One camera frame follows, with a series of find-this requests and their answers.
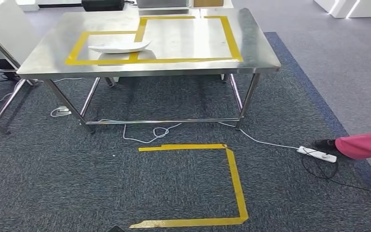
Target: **white cabinet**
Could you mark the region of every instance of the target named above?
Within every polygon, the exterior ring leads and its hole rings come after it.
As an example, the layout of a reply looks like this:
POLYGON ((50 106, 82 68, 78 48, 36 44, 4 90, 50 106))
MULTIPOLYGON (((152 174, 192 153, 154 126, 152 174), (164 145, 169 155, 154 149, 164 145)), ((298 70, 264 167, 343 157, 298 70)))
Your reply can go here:
POLYGON ((16 3, 23 11, 37 11, 39 10, 37 0, 16 0, 16 3))
POLYGON ((371 17, 371 0, 314 0, 335 18, 371 17))
POLYGON ((20 64, 26 60, 40 38, 15 0, 0 0, 0 44, 20 64))

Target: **metal frame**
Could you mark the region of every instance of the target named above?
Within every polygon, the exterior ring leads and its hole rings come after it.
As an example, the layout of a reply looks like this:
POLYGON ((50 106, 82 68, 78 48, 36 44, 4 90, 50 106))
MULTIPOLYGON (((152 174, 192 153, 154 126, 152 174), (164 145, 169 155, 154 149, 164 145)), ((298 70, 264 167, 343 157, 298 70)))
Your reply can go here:
MULTIPOLYGON (((115 125, 115 124, 146 124, 146 123, 186 123, 186 122, 237 122, 236 129, 240 129, 245 118, 246 113, 248 112, 249 105, 252 100, 252 96, 259 82, 259 73, 253 74, 251 84, 249 86, 247 95, 245 97, 244 103, 242 103, 240 95, 238 93, 237 85, 235 83, 234 76, 232 74, 225 74, 225 78, 230 80, 235 101, 238 106, 239 115, 238 117, 232 118, 196 118, 196 119, 179 119, 179 120, 132 120, 132 121, 85 121, 84 116, 86 114, 87 108, 90 105, 90 102, 93 98, 93 94, 96 91, 96 88, 99 84, 100 77, 95 79, 92 88, 90 89, 89 95, 83 105, 81 112, 79 113, 72 103, 67 99, 67 97, 62 93, 62 91, 57 87, 57 85, 50 79, 44 80, 44 82, 51 88, 57 98, 70 110, 71 114, 77 118, 82 125, 89 133, 94 133, 94 130, 89 125, 115 125)), ((107 83, 110 83, 110 78, 106 78, 107 83)))
MULTIPOLYGON (((20 64, 16 61, 16 59, 14 57, 12 57, 11 54, 9 54, 9 52, 0 44, 0 52, 6 57, 6 60, 12 65, 12 67, 14 68, 13 70, 0 70, 0 73, 14 73, 16 72, 19 67, 20 67, 20 64)), ((10 95, 10 97, 5 101, 5 103, 3 104, 2 108, 0 109, 0 119, 2 118, 3 114, 5 113, 6 109, 8 108, 8 106, 11 104, 11 102, 13 101, 13 99, 16 97, 16 95, 18 94, 20 88, 26 83, 28 82, 31 86, 35 86, 37 85, 37 83, 35 81, 32 81, 32 80, 25 80, 25 79, 22 79, 18 82, 18 84, 15 86, 15 89, 13 91, 13 93, 10 95)), ((10 131, 1 126, 0 125, 0 132, 4 133, 4 134, 10 134, 10 131)))

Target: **pink pants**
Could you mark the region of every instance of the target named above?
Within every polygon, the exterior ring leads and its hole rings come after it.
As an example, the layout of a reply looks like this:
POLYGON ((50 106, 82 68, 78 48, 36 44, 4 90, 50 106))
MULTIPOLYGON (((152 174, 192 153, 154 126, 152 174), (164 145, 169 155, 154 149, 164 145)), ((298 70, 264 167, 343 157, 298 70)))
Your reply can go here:
POLYGON ((371 158, 371 133, 336 139, 336 148, 352 159, 371 158))

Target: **yellow tape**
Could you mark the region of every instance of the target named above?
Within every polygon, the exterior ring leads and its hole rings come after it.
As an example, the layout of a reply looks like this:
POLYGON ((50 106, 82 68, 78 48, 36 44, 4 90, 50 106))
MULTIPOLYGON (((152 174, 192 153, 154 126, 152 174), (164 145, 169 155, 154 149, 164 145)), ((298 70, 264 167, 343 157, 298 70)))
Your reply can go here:
POLYGON ((138 52, 130 54, 129 59, 100 59, 100 60, 73 60, 68 65, 113 65, 113 64, 161 64, 182 62, 204 62, 218 60, 233 60, 233 58, 178 58, 178 59, 135 59, 138 52))
POLYGON ((224 149, 224 144, 169 144, 156 147, 139 147, 139 151, 167 151, 167 150, 189 150, 189 149, 224 149))
POLYGON ((194 16, 151 16, 151 17, 141 17, 141 19, 193 19, 194 16))
POLYGON ((227 16, 205 16, 204 18, 219 18, 223 25, 225 38, 227 40, 229 50, 233 59, 237 59, 239 62, 243 62, 240 50, 237 43, 235 42, 234 34, 232 33, 231 25, 229 24, 227 16))
POLYGON ((229 218, 203 218, 203 219, 178 219, 178 220, 150 220, 133 224, 129 228, 154 228, 154 227, 185 227, 185 226, 227 226, 241 225, 245 220, 240 217, 229 218))
POLYGON ((169 144, 159 147, 140 147, 139 151, 160 151, 177 149, 223 149, 225 148, 229 170, 231 173, 232 185, 237 200, 239 217, 229 218, 199 218, 199 219, 173 219, 173 220, 145 220, 133 224, 130 228, 154 228, 154 227, 185 227, 185 226, 224 226, 240 225, 248 219, 248 212, 245 205, 243 188, 238 175, 237 164, 234 153, 225 144, 169 144))
POLYGON ((80 50, 82 50, 83 45, 85 44, 87 38, 89 37, 90 32, 85 31, 83 32, 79 39, 77 40, 77 43, 74 45, 73 49, 71 50, 69 57, 66 59, 66 64, 73 65, 76 61, 77 57, 79 56, 80 50))
POLYGON ((247 207, 245 205, 243 188, 241 186, 240 176, 238 175, 237 163, 235 162, 234 152, 230 149, 225 149, 228 158, 229 170, 231 172, 232 184, 234 186, 235 197, 237 199, 238 212, 243 221, 248 219, 247 207))
POLYGON ((85 44, 89 35, 110 35, 110 34, 136 34, 134 41, 143 41, 146 25, 148 20, 156 19, 195 19, 194 16, 153 16, 140 17, 137 31, 85 31, 83 32, 75 46, 73 47, 69 57, 66 59, 67 65, 115 65, 115 64, 161 64, 161 63, 182 63, 182 62, 206 62, 206 61, 220 61, 220 60, 237 60, 243 61, 237 43, 235 42, 232 29, 226 16, 206 16, 205 18, 217 18, 221 20, 224 29, 226 40, 231 53, 230 58, 170 58, 170 59, 139 59, 139 52, 131 53, 126 60, 121 59, 104 59, 104 60, 77 60, 80 50, 85 44))

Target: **black cable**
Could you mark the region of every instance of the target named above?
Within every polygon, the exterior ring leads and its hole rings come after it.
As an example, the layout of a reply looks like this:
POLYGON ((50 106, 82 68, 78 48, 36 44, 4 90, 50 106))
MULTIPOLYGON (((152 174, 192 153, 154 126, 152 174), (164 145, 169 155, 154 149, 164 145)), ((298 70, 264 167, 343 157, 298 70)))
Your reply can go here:
POLYGON ((315 173, 311 172, 311 170, 305 166, 304 159, 305 159, 305 157, 308 156, 308 155, 311 156, 311 157, 313 157, 313 156, 311 155, 311 153, 312 153, 312 152, 316 152, 316 151, 307 152, 307 151, 305 150, 305 152, 306 152, 306 154, 303 154, 302 159, 301 159, 301 163, 302 163, 302 166, 304 167, 304 169, 305 169, 309 174, 311 174, 311 175, 313 175, 313 176, 315 176, 315 177, 317 177, 317 178, 319 178, 319 179, 328 180, 328 181, 333 182, 333 183, 338 184, 338 185, 348 186, 348 187, 357 188, 357 189, 360 189, 360 190, 364 190, 364 191, 371 192, 371 190, 370 190, 370 189, 367 189, 367 188, 362 188, 362 187, 358 187, 358 186, 348 185, 348 184, 344 184, 344 183, 340 183, 340 182, 337 182, 337 181, 332 180, 332 178, 333 178, 333 177, 338 173, 338 170, 339 170, 339 163, 338 163, 337 161, 334 163, 334 165, 335 165, 335 169, 334 169, 333 173, 332 173, 330 176, 326 175, 326 173, 325 173, 325 172, 322 170, 322 168, 319 167, 319 166, 317 166, 317 167, 318 167, 318 169, 321 171, 321 173, 322 173, 323 176, 318 176, 318 175, 316 175, 315 173))

